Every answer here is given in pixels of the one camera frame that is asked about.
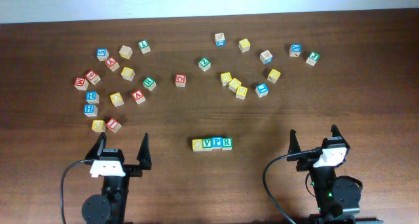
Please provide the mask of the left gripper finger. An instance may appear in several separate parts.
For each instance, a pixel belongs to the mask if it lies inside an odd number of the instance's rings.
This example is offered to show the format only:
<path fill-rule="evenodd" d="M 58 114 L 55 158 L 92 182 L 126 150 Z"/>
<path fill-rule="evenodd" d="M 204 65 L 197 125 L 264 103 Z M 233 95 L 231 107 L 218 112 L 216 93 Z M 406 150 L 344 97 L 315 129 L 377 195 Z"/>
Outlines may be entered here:
<path fill-rule="evenodd" d="M 139 152 L 137 154 L 137 161 L 142 170 L 151 170 L 152 168 L 152 160 L 151 154 L 149 150 L 149 135 L 145 133 L 143 140 L 140 145 Z"/>
<path fill-rule="evenodd" d="M 102 132 L 96 141 L 96 143 L 93 145 L 93 147 L 89 150 L 89 152 L 86 154 L 85 159 L 86 160 L 98 160 L 101 156 L 101 153 L 103 149 L 105 148 L 107 141 L 107 136 L 105 132 Z"/>

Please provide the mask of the yellow C block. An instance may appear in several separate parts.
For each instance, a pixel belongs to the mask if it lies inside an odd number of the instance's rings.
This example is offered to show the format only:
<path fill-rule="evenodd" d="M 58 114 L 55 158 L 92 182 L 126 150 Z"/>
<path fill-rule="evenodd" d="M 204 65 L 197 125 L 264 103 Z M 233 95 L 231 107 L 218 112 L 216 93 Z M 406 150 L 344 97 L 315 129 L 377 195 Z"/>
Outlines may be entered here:
<path fill-rule="evenodd" d="M 194 152 L 203 150 L 203 141 L 202 139 L 193 139 L 192 140 L 192 150 Z"/>

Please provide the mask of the green V block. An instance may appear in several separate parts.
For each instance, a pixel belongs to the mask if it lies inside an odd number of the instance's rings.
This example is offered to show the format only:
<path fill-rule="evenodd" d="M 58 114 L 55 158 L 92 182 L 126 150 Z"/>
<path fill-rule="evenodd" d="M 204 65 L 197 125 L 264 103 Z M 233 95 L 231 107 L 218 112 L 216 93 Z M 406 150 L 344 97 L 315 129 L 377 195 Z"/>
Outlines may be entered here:
<path fill-rule="evenodd" d="M 211 138 L 203 138 L 202 142 L 203 142 L 203 150 L 204 151 L 211 151 L 213 149 Z"/>

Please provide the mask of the blue P block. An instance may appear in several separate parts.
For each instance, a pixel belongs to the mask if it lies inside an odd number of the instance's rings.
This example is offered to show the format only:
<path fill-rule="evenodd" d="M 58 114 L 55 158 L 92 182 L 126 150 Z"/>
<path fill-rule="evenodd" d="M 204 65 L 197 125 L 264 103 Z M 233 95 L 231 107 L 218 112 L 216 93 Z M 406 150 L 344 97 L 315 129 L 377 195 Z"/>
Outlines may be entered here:
<path fill-rule="evenodd" d="M 212 137 L 211 139 L 212 149 L 222 149 L 223 148 L 223 138 L 222 137 Z"/>

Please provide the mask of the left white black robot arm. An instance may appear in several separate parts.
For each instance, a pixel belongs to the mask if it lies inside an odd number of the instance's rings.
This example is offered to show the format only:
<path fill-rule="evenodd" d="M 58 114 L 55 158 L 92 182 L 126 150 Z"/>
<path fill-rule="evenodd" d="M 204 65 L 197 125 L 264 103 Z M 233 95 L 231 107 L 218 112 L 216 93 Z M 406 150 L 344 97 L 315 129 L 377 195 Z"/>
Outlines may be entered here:
<path fill-rule="evenodd" d="M 86 223 L 123 223 L 132 177 L 141 177 L 144 170 L 152 168 L 149 135 L 141 142 L 137 164 L 125 164 L 121 149 L 107 149 L 107 136 L 102 132 L 86 154 L 84 162 L 90 165 L 93 178 L 102 177 L 101 193 L 88 197 L 82 205 L 82 217 Z"/>

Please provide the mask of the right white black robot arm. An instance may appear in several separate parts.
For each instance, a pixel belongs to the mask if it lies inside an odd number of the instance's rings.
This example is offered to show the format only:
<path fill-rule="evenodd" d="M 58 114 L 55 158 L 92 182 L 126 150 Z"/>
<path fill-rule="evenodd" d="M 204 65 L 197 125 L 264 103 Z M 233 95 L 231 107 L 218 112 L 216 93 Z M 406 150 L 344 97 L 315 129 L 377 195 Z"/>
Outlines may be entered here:
<path fill-rule="evenodd" d="M 350 146 L 336 125 L 331 126 L 331 133 L 321 146 L 302 151 L 296 131 L 291 130 L 287 160 L 297 162 L 296 171 L 309 172 L 319 212 L 309 216 L 310 223 L 355 223 L 363 184 L 354 177 L 336 175 Z"/>

